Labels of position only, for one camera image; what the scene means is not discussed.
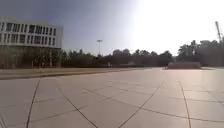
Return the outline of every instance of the paved plaza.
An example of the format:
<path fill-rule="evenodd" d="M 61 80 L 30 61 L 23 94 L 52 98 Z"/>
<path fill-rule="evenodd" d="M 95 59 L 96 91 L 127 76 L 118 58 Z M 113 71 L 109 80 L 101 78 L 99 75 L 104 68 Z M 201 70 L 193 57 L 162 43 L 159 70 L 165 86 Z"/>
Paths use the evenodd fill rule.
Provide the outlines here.
<path fill-rule="evenodd" d="M 224 69 L 0 80 L 0 128 L 224 128 Z"/>

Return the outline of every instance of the sky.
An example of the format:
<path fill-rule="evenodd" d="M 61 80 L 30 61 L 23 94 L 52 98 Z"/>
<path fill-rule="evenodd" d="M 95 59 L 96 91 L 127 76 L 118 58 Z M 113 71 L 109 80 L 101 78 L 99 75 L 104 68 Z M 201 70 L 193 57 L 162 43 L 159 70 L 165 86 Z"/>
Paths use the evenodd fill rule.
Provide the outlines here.
<path fill-rule="evenodd" d="M 217 40 L 222 0 L 0 0 L 0 16 L 64 27 L 62 48 L 101 54 L 128 48 L 177 55 L 192 40 Z"/>

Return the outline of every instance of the distant building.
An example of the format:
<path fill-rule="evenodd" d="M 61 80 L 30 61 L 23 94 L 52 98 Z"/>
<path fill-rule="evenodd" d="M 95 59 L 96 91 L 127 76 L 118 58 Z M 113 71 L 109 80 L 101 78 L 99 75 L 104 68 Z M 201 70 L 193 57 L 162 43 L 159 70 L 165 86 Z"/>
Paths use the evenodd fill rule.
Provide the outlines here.
<path fill-rule="evenodd" d="M 63 27 L 0 17 L 0 68 L 60 66 Z"/>
<path fill-rule="evenodd" d="M 0 17 L 0 45 L 61 48 L 63 27 Z"/>

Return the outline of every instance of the street lamp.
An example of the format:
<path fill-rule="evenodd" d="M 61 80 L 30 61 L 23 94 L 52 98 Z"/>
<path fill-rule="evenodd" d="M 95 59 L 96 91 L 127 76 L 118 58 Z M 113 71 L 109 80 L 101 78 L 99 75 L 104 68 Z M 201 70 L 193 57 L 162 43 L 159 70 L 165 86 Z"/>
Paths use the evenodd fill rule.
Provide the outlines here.
<path fill-rule="evenodd" d="M 97 40 L 96 42 L 99 43 L 99 55 L 100 55 L 100 43 L 103 42 L 103 40 Z"/>

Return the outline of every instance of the building facade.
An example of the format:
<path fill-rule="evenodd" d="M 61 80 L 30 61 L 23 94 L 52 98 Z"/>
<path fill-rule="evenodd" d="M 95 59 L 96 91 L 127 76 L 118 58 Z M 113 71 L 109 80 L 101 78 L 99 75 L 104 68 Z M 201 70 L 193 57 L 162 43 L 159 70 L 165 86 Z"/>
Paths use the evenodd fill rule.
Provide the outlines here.
<path fill-rule="evenodd" d="M 0 46 L 62 47 L 63 27 L 0 17 Z"/>

